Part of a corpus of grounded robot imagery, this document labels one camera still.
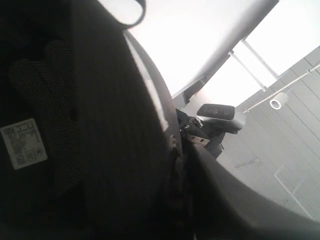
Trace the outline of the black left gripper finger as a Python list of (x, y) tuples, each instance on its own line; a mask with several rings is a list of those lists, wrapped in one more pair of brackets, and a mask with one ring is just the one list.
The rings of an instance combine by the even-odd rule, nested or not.
[(320, 224), (255, 192), (202, 146), (186, 143), (199, 240), (318, 240)]

